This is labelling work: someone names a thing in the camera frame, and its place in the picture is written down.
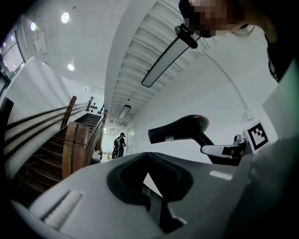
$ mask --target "stair step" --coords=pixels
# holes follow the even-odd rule
[[[87,113],[87,114],[83,115],[83,117],[95,117],[95,118],[100,118],[100,116],[98,116],[98,115],[94,115],[94,114],[90,114],[90,113]]]
[[[30,187],[29,189],[38,195],[44,193],[51,187],[50,185],[34,179],[29,174],[18,175],[18,180],[22,187]]]
[[[79,120],[81,119],[81,120],[99,121],[100,118],[101,118],[101,117],[96,118],[96,117],[84,117],[84,116],[83,116],[83,117],[79,118]]]
[[[86,124],[86,123],[84,123],[86,126],[88,126],[89,128],[92,128],[92,129],[94,129],[95,128],[95,125],[89,125],[89,124]]]
[[[61,153],[61,154],[64,150],[63,145],[51,141],[48,141],[44,146],[51,151]]]
[[[59,132],[55,135],[55,137],[59,137],[59,138],[62,138],[64,139],[65,138],[65,135],[66,135],[66,132]]]
[[[80,118],[80,119],[77,119],[76,121],[90,122],[90,123],[95,123],[96,124],[96,123],[98,123],[99,120]]]
[[[97,125],[97,123],[90,123],[90,122],[85,122],[85,121],[81,121],[81,120],[78,120],[77,122],[78,123],[83,123],[83,124],[86,124],[86,125],[90,125],[90,126],[93,126],[93,127],[95,127]]]
[[[44,184],[54,186],[62,180],[62,177],[59,177],[47,170],[41,169],[34,163],[26,164],[27,173],[30,174],[33,178],[42,181]]]
[[[64,141],[65,141],[64,138],[61,138],[61,137],[58,137],[58,136],[54,136],[52,139],[55,143],[63,143],[64,144]]]
[[[62,153],[54,152],[48,148],[41,148],[38,153],[47,156],[47,158],[54,158],[57,160],[62,160]]]
[[[34,155],[34,164],[39,168],[50,171],[52,174],[62,177],[62,161],[47,158],[44,155]]]
[[[38,196],[32,195],[30,191],[18,184],[14,190],[13,199],[20,202],[25,207],[29,207]]]
[[[51,140],[51,143],[55,143],[55,144],[61,146],[62,148],[64,147],[64,139],[62,139],[62,138],[53,137]]]

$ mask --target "ceiling light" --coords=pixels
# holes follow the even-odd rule
[[[35,31],[36,30],[36,24],[34,22],[31,23],[30,28],[31,28],[32,31]]]
[[[68,13],[63,13],[61,15],[61,21],[62,21],[62,23],[67,23],[69,21],[69,19],[70,19],[70,15]]]
[[[118,118],[123,119],[127,115],[127,113],[129,112],[130,109],[131,109],[131,106],[125,105]]]
[[[196,41],[200,38],[199,35],[194,34],[189,35],[192,40],[190,43],[195,43],[189,46],[184,40],[185,37],[177,32],[177,38],[166,48],[166,50],[161,54],[161,56],[156,60],[151,69],[148,71],[146,76],[143,78],[141,84],[145,87],[150,88],[155,81],[167,70],[172,63],[176,61],[189,47],[197,48]]]
[[[68,64],[67,68],[69,68],[69,70],[71,71],[75,70],[75,67],[72,64]]]

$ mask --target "ceiling slats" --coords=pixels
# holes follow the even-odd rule
[[[124,105],[130,105],[132,108],[124,121],[132,120],[166,84],[201,56],[199,51],[208,50],[217,43],[214,38],[199,39],[198,49],[183,53],[152,87],[141,85],[148,70],[177,37],[174,28],[183,23],[178,3],[179,0],[158,0],[132,37],[119,72],[109,117],[117,118]]]

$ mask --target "recessed ceiling light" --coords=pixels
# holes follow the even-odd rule
[[[67,68],[69,68],[69,70],[71,71],[75,70],[75,67],[72,64],[68,64]]]
[[[118,118],[123,119],[127,115],[127,113],[130,111],[130,109],[131,109],[131,106],[125,105]]]
[[[69,13],[63,13],[61,15],[61,21],[62,21],[62,23],[67,23],[69,21],[69,19],[70,19]]]
[[[36,24],[34,22],[31,23],[30,28],[31,28],[32,31],[35,31],[36,30]]]

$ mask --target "white wall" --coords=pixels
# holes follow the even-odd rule
[[[135,117],[135,135],[129,154],[161,152],[200,162],[210,162],[193,140],[150,144],[148,130],[171,123],[188,114],[209,118],[206,135],[214,144],[232,144],[234,136],[261,120],[270,141],[277,135],[262,103],[277,87],[268,70],[265,40],[257,46],[228,34],[208,53],[229,73],[244,96],[255,118],[248,121],[235,89],[219,68],[206,56],[197,59],[167,84]]]
[[[33,57],[25,64],[20,72],[18,72],[12,83],[9,85],[6,94],[4,95],[14,102],[8,123],[13,123],[17,120],[40,112],[68,106],[73,95],[77,97],[76,104],[87,103],[89,100],[88,93],[84,91],[82,85],[75,84],[72,81],[64,78],[63,76],[57,74],[53,69]],[[7,131],[5,139],[7,140],[29,126],[61,112],[65,112],[65,109],[46,114],[12,128]],[[86,111],[82,111],[71,116],[69,122],[74,121],[84,114],[86,114]],[[63,118],[63,115],[31,130],[24,136],[9,144],[4,149],[4,153],[7,154],[25,138],[44,126],[61,118]],[[47,139],[60,130],[60,126],[61,121],[43,131],[41,134],[19,149],[5,163],[7,177],[11,179],[22,166],[22,164],[32,155],[32,153],[37,150]]]
[[[100,116],[100,112],[101,112],[101,108],[103,107],[103,104],[104,104],[103,99],[98,99],[93,97],[88,113],[96,116]]]
[[[102,144],[102,151],[104,153],[113,151],[113,142],[116,139],[116,137],[117,136],[112,136],[111,134],[104,134]]]

